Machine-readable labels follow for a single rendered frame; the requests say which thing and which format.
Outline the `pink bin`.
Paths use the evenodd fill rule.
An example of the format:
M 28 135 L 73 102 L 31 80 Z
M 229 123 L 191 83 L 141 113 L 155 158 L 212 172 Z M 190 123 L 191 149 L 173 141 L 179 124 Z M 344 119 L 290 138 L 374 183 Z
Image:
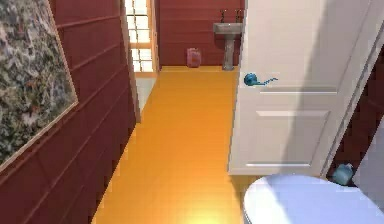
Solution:
M 198 48 L 187 49 L 187 66 L 197 68 L 201 64 L 201 52 Z

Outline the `white panelled room door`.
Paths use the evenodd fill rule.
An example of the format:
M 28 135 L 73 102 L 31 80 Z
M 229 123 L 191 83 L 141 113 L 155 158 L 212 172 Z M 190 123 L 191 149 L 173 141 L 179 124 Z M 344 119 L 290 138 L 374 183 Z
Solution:
M 384 0 L 246 0 L 229 174 L 321 175 L 383 22 Z

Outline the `white toilet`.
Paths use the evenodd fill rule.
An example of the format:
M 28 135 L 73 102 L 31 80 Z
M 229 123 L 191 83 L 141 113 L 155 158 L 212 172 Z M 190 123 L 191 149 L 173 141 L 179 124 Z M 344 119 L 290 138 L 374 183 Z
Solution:
M 376 131 L 354 186 L 304 175 L 271 175 L 244 196 L 245 224 L 384 224 L 384 129 Z

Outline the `pale blue round object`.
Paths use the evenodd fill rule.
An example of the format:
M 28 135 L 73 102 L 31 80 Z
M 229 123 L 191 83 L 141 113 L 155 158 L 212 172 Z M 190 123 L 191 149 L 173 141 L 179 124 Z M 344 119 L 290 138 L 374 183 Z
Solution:
M 353 176 L 353 165 L 340 164 L 332 175 L 332 180 L 340 185 L 347 185 Z

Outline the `grey pedestal sink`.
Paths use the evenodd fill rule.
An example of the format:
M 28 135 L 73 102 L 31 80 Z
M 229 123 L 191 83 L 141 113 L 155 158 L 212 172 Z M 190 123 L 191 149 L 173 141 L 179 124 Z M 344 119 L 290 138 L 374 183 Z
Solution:
M 234 69 L 234 45 L 235 37 L 241 35 L 243 31 L 243 23 L 241 18 L 241 9 L 235 10 L 235 21 L 225 21 L 226 9 L 220 10 L 220 21 L 213 24 L 213 33 L 215 35 L 224 36 L 224 58 L 222 69 L 225 71 L 232 71 Z

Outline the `window with wooden frame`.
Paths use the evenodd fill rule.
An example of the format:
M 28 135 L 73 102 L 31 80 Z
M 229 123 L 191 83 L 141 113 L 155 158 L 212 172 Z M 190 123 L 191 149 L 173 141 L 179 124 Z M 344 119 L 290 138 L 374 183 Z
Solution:
M 125 0 L 125 17 L 134 72 L 153 76 L 158 68 L 153 0 Z

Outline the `framed grey mottled wall picture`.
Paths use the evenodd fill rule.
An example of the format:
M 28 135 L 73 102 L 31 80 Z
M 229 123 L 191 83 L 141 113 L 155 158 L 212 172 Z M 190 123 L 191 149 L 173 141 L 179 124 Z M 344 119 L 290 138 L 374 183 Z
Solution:
M 49 0 L 0 0 L 0 172 L 77 104 Z

